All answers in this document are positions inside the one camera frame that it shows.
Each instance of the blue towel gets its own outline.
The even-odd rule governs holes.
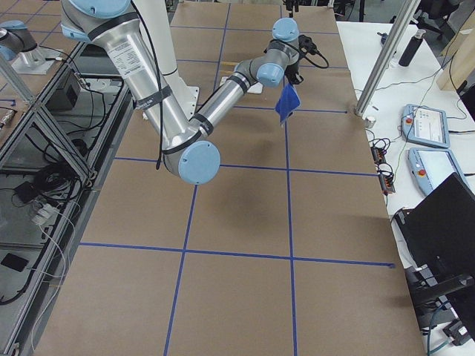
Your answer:
[[[285,121],[293,114],[293,111],[300,106],[300,98],[294,86],[287,84],[282,90],[281,98],[275,106],[275,111],[281,117],[281,126],[284,126]]]

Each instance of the white table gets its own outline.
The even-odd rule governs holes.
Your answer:
[[[362,90],[364,88],[364,84],[381,51],[381,37],[377,33],[389,33],[391,26],[391,24],[338,22],[338,29],[341,34],[341,40],[355,89]],[[416,26],[411,25],[408,27],[403,39],[399,43],[397,53],[391,65],[386,70],[378,88],[397,82],[416,82],[419,79],[435,74],[437,70],[440,69],[439,63],[425,42],[422,43],[408,67],[401,67],[397,64],[410,37],[412,37],[416,31]],[[456,106],[459,97],[455,91],[442,91],[437,86],[436,79],[441,73],[442,71],[439,71],[436,74],[434,82],[433,78],[429,78],[417,84],[393,85],[388,89],[376,91],[371,99],[370,106],[365,112],[365,116],[371,115],[376,117],[376,124],[371,129],[376,135],[376,138],[387,137],[395,139],[400,135],[398,126],[401,124],[402,110],[406,104],[427,105],[428,107],[446,111],[447,116],[463,117],[464,114]],[[357,96],[359,96],[360,93],[361,91],[356,91]],[[475,130],[475,122],[466,111],[463,103],[459,102],[459,106],[464,113],[467,114],[467,118],[464,120],[449,119],[449,130]],[[391,194],[388,198],[387,212],[390,216],[400,208],[414,208],[424,199],[424,195],[419,190],[410,172],[407,150],[412,147],[418,147],[418,145],[405,142],[403,137],[399,137],[395,142],[391,143],[390,149],[386,154],[386,160],[392,165],[393,169],[396,170],[399,155],[404,150],[396,174],[396,193]],[[451,150],[455,154],[464,173],[475,172],[475,134],[451,134]],[[475,177],[467,177],[467,181],[471,190],[475,191]],[[396,241],[398,242],[401,259],[404,267],[408,267],[413,261],[410,260],[410,256],[408,255],[404,238],[399,229],[394,225],[395,224],[393,224],[393,231]],[[445,338],[446,336],[442,332],[442,326],[438,326],[437,329],[433,330],[430,336],[432,348],[439,345]],[[475,355],[475,342],[470,340],[464,346],[459,347],[446,346],[437,352],[436,355],[472,356]]]

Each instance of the light blue joint cap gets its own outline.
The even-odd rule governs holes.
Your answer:
[[[10,48],[5,46],[0,46],[0,54],[5,58],[7,61],[11,61],[16,57],[15,52],[13,52]]]
[[[65,37],[68,37],[69,39],[73,39],[74,41],[91,43],[91,40],[89,39],[88,35],[86,35],[84,32],[76,30],[74,28],[70,28],[68,26],[64,26],[63,24],[61,24],[61,28],[62,28],[62,34]]]
[[[298,32],[297,22],[290,17],[277,20],[272,28],[272,37],[284,42],[291,42],[297,39],[298,35],[300,32]]]
[[[178,173],[187,183],[204,184],[214,178],[220,164],[221,156],[216,146],[208,141],[197,141],[182,153]]]
[[[284,69],[275,63],[266,63],[258,69],[258,81],[266,87],[277,87],[284,76]]]
[[[112,19],[122,15],[130,6],[131,0],[69,0],[79,11],[98,19]]]
[[[5,30],[26,30],[27,25],[20,20],[5,21],[0,24]]]

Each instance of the screen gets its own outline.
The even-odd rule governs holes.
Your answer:
[[[414,136],[429,141],[444,142],[442,114],[438,111],[418,108],[414,111]]]
[[[475,195],[451,174],[406,217],[407,247],[418,266],[427,264],[439,282],[458,274],[475,277]],[[475,286],[447,294],[475,337]]]
[[[443,151],[419,151],[422,165],[433,188],[437,188],[448,176],[456,171],[452,159]]]

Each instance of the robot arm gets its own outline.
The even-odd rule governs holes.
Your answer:
[[[26,25],[18,20],[0,24],[0,54],[11,61],[20,53],[28,67],[37,67],[45,63],[45,58]]]
[[[241,62],[188,120],[165,77],[156,71],[153,57],[140,35],[139,16],[130,0],[63,0],[62,9],[63,34],[105,49],[131,90],[137,107],[145,111],[158,133],[163,130],[163,159],[167,169],[191,184],[208,182],[217,173],[219,152],[205,138],[248,89],[256,82],[276,87],[287,68],[292,68],[293,73],[298,71],[297,24],[293,19],[280,19],[275,23],[274,40],[266,54]]]

